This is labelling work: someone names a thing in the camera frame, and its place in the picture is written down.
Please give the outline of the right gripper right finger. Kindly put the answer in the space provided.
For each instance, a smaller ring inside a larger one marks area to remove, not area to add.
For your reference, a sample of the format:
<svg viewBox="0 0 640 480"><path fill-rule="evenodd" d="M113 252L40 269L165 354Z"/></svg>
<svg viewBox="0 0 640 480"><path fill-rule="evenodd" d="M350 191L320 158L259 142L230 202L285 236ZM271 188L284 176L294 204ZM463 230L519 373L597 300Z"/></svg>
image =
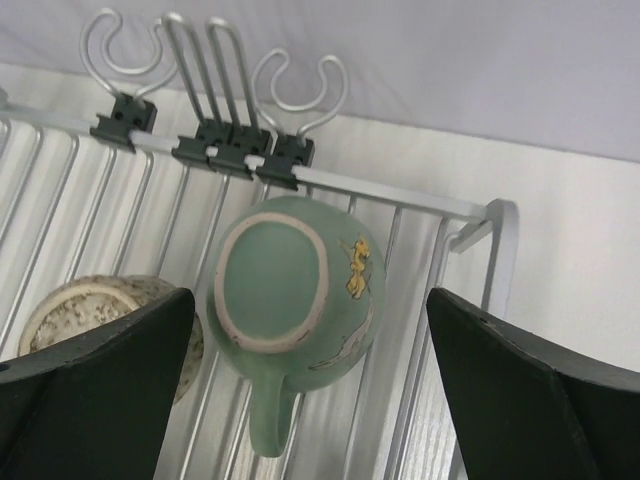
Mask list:
<svg viewBox="0 0 640 480"><path fill-rule="evenodd" d="M431 338L471 479L636 479L639 375L507 323L444 289Z"/></svg>

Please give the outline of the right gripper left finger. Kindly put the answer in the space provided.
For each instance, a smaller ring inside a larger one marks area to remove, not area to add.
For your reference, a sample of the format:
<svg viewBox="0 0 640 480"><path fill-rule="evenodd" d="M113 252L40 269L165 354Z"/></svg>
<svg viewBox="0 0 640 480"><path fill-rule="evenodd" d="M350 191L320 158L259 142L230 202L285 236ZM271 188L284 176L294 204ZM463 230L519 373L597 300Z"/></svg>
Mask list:
<svg viewBox="0 0 640 480"><path fill-rule="evenodd" d="M151 479L195 313L178 288L1 364L4 479Z"/></svg>

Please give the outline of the beige speckled cup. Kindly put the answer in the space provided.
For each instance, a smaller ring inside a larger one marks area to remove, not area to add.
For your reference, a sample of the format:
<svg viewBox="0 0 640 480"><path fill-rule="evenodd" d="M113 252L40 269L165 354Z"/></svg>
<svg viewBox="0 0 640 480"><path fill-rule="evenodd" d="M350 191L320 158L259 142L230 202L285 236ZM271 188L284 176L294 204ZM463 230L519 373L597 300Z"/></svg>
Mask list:
<svg viewBox="0 0 640 480"><path fill-rule="evenodd" d="M123 317L176 287L150 275L87 275L49 293L23 328L17 355L35 353Z"/></svg>

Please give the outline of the teal mug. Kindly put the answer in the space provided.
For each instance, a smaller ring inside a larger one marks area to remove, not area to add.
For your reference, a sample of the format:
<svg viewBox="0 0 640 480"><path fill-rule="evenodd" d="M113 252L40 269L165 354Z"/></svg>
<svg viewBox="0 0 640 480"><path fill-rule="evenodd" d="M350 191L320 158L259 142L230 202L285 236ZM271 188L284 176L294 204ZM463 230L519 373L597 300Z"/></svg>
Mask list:
<svg viewBox="0 0 640 480"><path fill-rule="evenodd" d="M370 230L321 201L263 201L223 233L207 318L228 364L251 386L254 451L280 456L296 397L346 375L381 325L383 253Z"/></svg>

